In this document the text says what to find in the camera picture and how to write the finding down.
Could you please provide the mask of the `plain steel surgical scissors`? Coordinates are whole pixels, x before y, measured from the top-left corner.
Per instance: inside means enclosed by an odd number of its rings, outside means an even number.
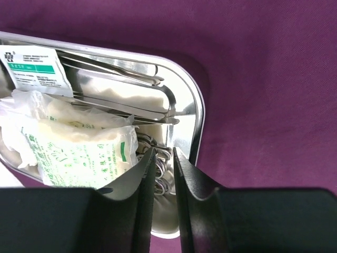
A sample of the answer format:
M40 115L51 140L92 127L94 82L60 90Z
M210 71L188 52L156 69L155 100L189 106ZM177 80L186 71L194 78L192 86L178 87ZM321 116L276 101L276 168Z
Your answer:
M175 195L174 177L170 169L172 149L159 146L158 142L148 134L137 133L138 149L136 157L140 161L148 149L155 151L156 171L155 171L155 190L157 196L165 194Z

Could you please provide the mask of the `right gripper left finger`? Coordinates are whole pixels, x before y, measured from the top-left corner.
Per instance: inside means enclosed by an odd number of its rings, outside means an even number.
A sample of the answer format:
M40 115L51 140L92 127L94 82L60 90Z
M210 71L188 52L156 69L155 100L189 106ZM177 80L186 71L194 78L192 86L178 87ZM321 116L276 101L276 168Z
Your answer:
M1 252L149 252L155 150L104 188L1 189Z

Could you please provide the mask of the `green gauze packet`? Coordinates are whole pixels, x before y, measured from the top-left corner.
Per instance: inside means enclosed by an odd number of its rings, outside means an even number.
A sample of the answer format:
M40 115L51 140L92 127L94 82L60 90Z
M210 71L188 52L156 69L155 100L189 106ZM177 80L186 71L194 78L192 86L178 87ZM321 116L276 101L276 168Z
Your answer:
M21 127L44 182L99 189L138 163L136 127L77 128L47 119Z
M5 146L20 156L19 169L37 165L33 151L20 133L38 120L51 120L79 128L121 128L132 125L134 116L126 118L92 106L74 105L39 91L14 90L1 98L1 128Z

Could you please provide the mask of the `stainless steel instrument tray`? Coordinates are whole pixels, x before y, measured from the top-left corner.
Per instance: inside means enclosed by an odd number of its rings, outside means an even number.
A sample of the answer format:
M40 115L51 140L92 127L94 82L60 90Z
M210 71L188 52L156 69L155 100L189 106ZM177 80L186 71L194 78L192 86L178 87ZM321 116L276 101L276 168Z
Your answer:
M161 147L172 149L170 169L173 172L173 149L180 149L191 164L196 164L205 118L202 93L194 79L181 66L168 59L118 51L101 47L67 43L45 38L1 32L3 45L35 45L66 51L129 71L148 76L162 77L157 86L137 84L124 77L81 70L69 65L64 67L73 88L73 98L91 97L139 109L164 113L166 118L180 122L169 124L139 124L137 133L148 134ZM179 236L179 222L175 195L155 195L152 235L174 239Z

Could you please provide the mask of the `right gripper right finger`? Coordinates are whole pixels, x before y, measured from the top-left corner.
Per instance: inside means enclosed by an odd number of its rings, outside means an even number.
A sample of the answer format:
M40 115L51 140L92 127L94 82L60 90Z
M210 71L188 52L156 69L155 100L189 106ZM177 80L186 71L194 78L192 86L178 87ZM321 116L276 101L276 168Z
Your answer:
M336 195L227 188L173 150L183 252L336 252Z

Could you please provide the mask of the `white green alcohol wipe packet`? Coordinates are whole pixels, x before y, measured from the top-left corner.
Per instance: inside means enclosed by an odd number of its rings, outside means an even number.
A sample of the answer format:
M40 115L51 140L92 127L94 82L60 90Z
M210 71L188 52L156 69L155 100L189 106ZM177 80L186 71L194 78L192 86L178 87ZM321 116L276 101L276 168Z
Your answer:
M1 61L18 90L73 97L72 86L55 49L1 45Z

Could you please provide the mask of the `purple surgical drape cloth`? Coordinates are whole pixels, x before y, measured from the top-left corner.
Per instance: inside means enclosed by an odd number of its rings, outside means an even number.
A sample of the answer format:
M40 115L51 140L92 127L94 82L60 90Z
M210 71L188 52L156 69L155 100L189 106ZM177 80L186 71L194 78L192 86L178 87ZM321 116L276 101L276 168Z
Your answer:
M205 99L209 176L336 192L336 1L1 1L1 30L167 57Z

